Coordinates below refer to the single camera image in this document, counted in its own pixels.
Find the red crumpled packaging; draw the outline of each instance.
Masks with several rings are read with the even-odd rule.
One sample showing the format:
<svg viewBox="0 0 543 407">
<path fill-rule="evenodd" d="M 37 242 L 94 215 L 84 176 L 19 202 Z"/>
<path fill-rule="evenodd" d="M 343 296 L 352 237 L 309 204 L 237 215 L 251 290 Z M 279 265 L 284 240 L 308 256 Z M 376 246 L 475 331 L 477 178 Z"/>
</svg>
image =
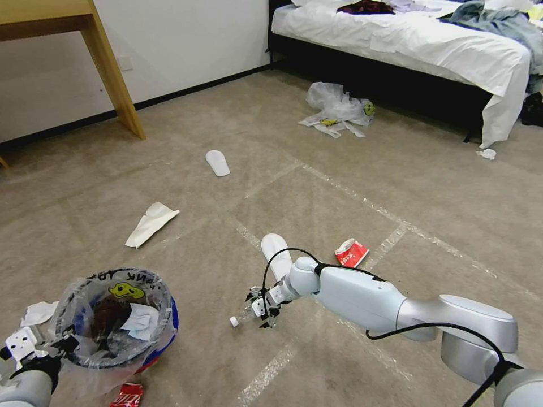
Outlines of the red crumpled packaging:
<svg viewBox="0 0 543 407">
<path fill-rule="evenodd" d="M 142 395 L 142 384 L 125 383 L 120 388 L 119 395 L 109 407 L 138 407 Z"/>
<path fill-rule="evenodd" d="M 369 253 L 369 249 L 358 243 L 354 237 L 341 243 L 335 256 L 342 266 L 356 267 Z"/>
</svg>

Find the table leg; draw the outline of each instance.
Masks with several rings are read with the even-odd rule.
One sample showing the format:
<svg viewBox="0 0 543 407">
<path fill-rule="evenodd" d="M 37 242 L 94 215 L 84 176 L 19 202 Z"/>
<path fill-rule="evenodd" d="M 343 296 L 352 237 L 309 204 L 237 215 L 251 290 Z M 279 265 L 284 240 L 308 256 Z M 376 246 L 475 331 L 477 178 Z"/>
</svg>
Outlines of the table leg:
<svg viewBox="0 0 543 407">
<path fill-rule="evenodd" d="M 85 17 L 85 25 L 81 29 L 83 39 L 104 82 L 111 103 L 113 103 L 117 111 L 119 120 L 132 133 L 140 139 L 145 140 L 145 133 L 137 117 L 132 99 L 130 99 L 130 94 L 115 60 L 111 45 L 107 40 L 106 32 L 102 26 L 96 7 L 92 0 L 89 0 L 89 4 L 93 10 L 93 14 Z"/>
</svg>

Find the dark red clothing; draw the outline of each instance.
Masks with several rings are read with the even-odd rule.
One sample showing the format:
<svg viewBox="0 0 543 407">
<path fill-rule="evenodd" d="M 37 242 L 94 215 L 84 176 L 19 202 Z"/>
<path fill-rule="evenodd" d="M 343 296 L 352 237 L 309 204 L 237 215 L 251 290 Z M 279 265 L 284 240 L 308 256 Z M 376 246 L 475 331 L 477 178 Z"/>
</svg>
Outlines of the dark red clothing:
<svg viewBox="0 0 543 407">
<path fill-rule="evenodd" d="M 349 14 L 394 14 L 392 7 L 373 0 L 361 0 L 358 3 L 338 8 L 337 12 L 340 11 Z"/>
</svg>

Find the plastic bottle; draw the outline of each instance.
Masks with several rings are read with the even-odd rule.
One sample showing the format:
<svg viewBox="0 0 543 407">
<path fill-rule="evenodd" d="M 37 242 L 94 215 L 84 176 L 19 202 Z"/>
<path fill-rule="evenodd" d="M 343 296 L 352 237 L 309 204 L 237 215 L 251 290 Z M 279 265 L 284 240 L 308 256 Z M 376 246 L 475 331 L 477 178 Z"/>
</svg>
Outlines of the plastic bottle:
<svg viewBox="0 0 543 407">
<path fill-rule="evenodd" d="M 230 317 L 230 323 L 232 324 L 233 328 L 235 328 L 241 322 L 249 321 L 253 318 L 256 318 L 256 315 L 251 308 L 251 304 L 249 304 L 238 315 Z"/>
</svg>

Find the trash can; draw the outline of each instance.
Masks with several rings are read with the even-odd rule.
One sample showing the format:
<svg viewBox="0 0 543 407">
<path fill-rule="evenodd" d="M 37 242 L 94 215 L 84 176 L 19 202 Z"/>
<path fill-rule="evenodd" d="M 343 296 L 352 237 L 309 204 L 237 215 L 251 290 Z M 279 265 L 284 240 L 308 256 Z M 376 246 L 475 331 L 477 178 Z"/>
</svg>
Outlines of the trash can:
<svg viewBox="0 0 543 407">
<path fill-rule="evenodd" d="M 149 340 L 120 329 L 131 304 L 158 311 Z M 80 394 L 103 394 L 153 364 L 173 342 L 179 326 L 175 301 L 164 281 L 142 269 L 109 270 L 72 283 L 51 321 L 55 336 L 74 327 L 79 347 L 67 356 L 64 371 L 79 378 Z"/>
</svg>

